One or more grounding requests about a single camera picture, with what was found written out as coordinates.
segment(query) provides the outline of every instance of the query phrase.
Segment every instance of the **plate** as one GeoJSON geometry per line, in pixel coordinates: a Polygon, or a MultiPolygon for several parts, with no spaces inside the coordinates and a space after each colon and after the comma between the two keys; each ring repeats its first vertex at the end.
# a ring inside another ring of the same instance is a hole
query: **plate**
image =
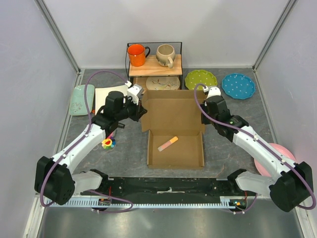
{"type": "MultiPolygon", "coordinates": [[[[282,155],[296,162],[294,155],[288,149],[278,144],[274,144],[274,143],[269,143],[269,144],[279,153],[281,153],[282,155]]],[[[254,163],[256,164],[257,170],[259,171],[261,175],[271,177],[268,171],[266,171],[266,169],[256,159],[254,159],[254,163]]]]}
{"type": "Polygon", "coordinates": [[[240,73],[229,74],[222,80],[222,89],[234,99],[247,99],[256,91],[254,82],[240,73]]]}
{"type": "MultiPolygon", "coordinates": [[[[188,73],[188,75],[185,78],[185,86],[189,90],[194,90],[196,84],[203,83],[206,86],[217,86],[218,82],[216,77],[203,69],[194,70],[188,73]]],[[[202,90],[203,87],[199,86],[197,90],[202,90]]]]}
{"type": "Polygon", "coordinates": [[[180,82],[177,76],[148,77],[146,81],[149,90],[177,90],[179,85],[180,82]]]}
{"type": "MultiPolygon", "coordinates": [[[[73,94],[70,99],[69,110],[68,110],[69,114],[71,114],[72,116],[87,115],[87,109],[86,109],[85,99],[84,99],[84,89],[85,89],[85,85],[80,85],[74,88],[73,94]]],[[[88,84],[87,103],[88,103],[88,108],[90,112],[93,109],[94,94],[95,94],[94,85],[88,84]]]]}

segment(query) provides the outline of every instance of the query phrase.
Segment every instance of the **green plate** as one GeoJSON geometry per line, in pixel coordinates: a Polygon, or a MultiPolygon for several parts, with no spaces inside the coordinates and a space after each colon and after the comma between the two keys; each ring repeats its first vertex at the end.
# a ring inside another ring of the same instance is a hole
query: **green plate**
{"type": "MultiPolygon", "coordinates": [[[[73,95],[70,99],[69,110],[68,110],[69,114],[71,114],[72,116],[87,115],[87,109],[86,109],[85,99],[84,99],[84,88],[85,88],[85,85],[79,85],[74,88],[73,95]]],[[[87,103],[88,103],[88,108],[90,112],[93,109],[94,94],[95,94],[94,85],[88,84],[87,103]]]]}
{"type": "Polygon", "coordinates": [[[206,86],[218,85],[216,77],[212,73],[203,69],[191,71],[185,78],[185,86],[189,90],[194,90],[196,84],[198,83],[203,83],[206,86]]]}

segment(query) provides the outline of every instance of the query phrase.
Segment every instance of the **beige mug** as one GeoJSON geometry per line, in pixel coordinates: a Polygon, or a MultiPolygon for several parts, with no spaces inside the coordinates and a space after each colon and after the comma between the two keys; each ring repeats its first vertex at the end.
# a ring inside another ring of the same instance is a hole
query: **beige mug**
{"type": "Polygon", "coordinates": [[[175,60],[175,49],[173,46],[164,44],[160,45],[157,50],[157,60],[160,65],[173,68],[175,60]]]}

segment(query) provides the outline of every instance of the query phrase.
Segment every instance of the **pink plate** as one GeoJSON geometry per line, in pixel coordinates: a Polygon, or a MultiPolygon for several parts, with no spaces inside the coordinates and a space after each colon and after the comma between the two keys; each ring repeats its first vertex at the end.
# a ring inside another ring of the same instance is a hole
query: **pink plate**
{"type": "MultiPolygon", "coordinates": [[[[286,157],[290,158],[291,160],[296,162],[296,159],[294,157],[294,155],[285,147],[278,145],[278,144],[274,144],[274,143],[270,143],[270,145],[277,150],[278,152],[280,152],[282,155],[285,155],[286,157]]],[[[266,171],[266,169],[256,160],[254,159],[254,163],[256,164],[257,170],[259,171],[259,173],[263,176],[267,176],[267,177],[271,177],[271,175],[266,171]]]]}

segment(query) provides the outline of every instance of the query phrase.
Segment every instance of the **yellow-green polka dot plate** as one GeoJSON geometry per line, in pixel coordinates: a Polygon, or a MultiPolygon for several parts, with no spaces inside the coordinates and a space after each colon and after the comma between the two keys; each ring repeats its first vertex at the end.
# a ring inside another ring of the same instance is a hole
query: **yellow-green polka dot plate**
{"type": "Polygon", "coordinates": [[[196,84],[198,83],[203,83],[206,86],[218,85],[216,77],[212,73],[203,69],[191,71],[185,78],[185,86],[189,90],[194,90],[196,84]]]}

